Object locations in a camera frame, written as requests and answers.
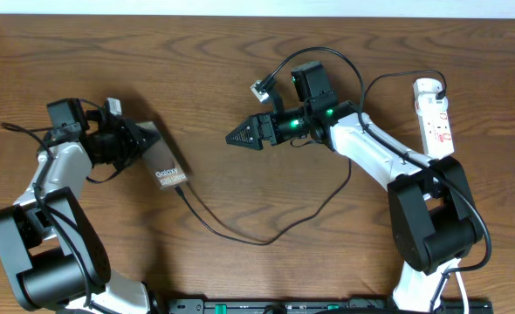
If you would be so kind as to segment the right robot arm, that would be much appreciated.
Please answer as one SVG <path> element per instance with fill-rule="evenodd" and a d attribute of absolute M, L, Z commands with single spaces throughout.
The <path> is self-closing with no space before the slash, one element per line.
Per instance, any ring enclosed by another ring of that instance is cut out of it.
<path fill-rule="evenodd" d="M 452 156 L 444 81 L 417 72 L 418 153 L 381 130 L 360 105 L 339 101 L 319 61 L 297 66 L 291 75 L 301 106 L 285 108 L 273 76 L 256 81 L 251 91 L 272 109 L 248 117 L 227 135 L 227 144 L 260 150 L 264 142 L 276 146 L 309 137 L 356 163 L 388 194 L 392 235 L 404 261 L 392 305 L 419 313 L 475 312 L 460 262 L 488 230 Z"/>

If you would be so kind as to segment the bronze Samsung Galaxy smartphone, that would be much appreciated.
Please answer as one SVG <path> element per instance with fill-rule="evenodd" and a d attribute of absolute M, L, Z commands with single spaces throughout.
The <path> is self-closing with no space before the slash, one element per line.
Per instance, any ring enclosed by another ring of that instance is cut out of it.
<path fill-rule="evenodd" d="M 152 121 L 138 123 L 138 126 L 157 135 L 157 140 L 143 153 L 142 158 L 160 189 L 173 188 L 188 181 L 188 176 Z"/>

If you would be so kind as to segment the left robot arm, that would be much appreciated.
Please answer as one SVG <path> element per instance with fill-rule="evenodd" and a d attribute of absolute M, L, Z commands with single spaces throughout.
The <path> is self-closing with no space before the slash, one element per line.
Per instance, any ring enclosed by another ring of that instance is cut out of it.
<path fill-rule="evenodd" d="M 57 313 L 162 313 L 147 285 L 113 271 L 79 197 L 93 168 L 120 174 L 161 139 L 123 117 L 120 102 L 83 109 L 82 99 L 48 104 L 44 136 L 10 123 L 3 128 L 38 142 L 38 168 L 25 192 L 0 209 L 0 260 L 19 305 Z"/>

